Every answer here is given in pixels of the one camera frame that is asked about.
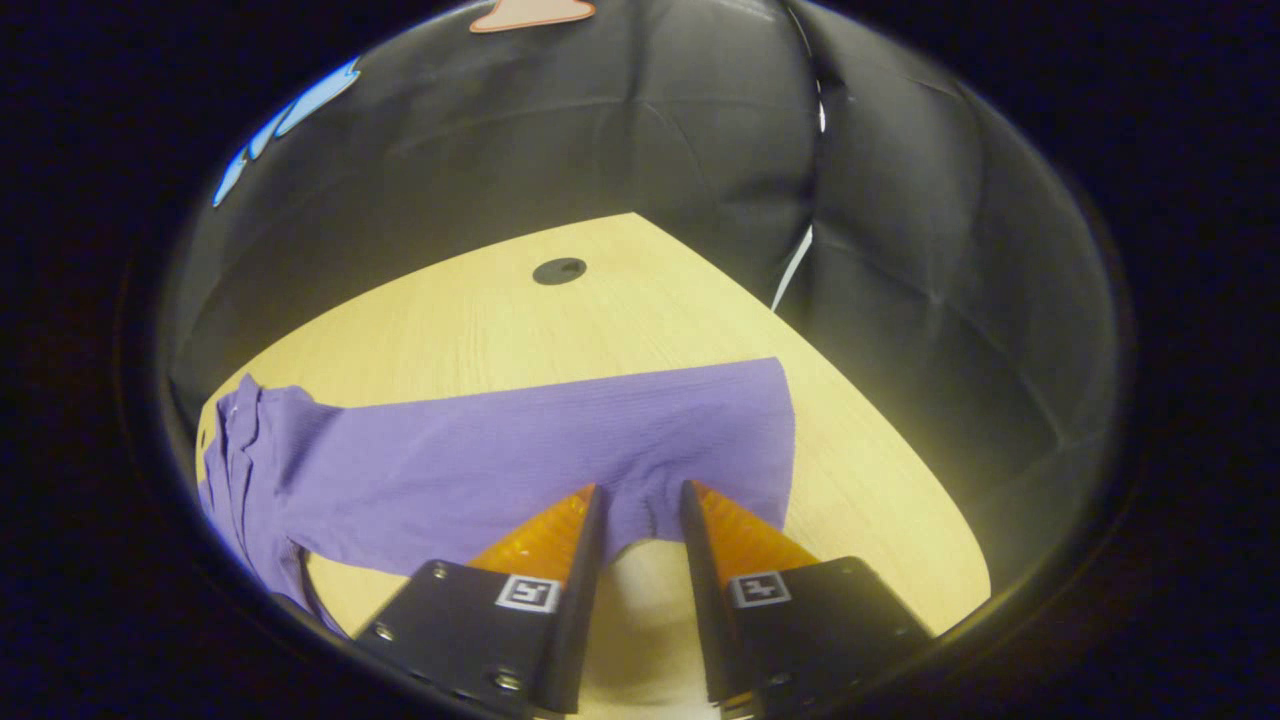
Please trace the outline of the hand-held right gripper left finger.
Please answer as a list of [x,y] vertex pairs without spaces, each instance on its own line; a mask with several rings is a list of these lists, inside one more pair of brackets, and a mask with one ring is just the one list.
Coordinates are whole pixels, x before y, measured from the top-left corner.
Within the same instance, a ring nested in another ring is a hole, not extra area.
[[604,541],[589,484],[467,562],[426,561],[355,642],[488,716],[575,715]]

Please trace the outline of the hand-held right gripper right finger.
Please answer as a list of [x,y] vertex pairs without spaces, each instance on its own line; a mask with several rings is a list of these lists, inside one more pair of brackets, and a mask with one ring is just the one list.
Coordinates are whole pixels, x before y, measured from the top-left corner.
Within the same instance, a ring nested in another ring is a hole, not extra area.
[[861,559],[820,560],[700,482],[680,521],[707,697],[723,719],[826,719],[932,642]]

